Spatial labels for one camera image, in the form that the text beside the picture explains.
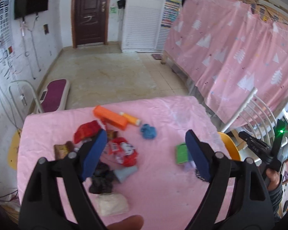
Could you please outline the right hand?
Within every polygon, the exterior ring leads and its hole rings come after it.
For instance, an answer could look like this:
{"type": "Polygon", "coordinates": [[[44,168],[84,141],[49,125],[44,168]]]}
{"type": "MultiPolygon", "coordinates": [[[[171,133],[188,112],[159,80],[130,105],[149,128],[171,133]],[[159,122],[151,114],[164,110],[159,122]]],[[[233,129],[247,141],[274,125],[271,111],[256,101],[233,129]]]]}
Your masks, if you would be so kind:
{"type": "Polygon", "coordinates": [[[275,189],[277,189],[281,182],[281,176],[279,172],[268,168],[266,170],[266,176],[270,180],[270,183],[267,186],[268,191],[274,191],[275,189]]]}

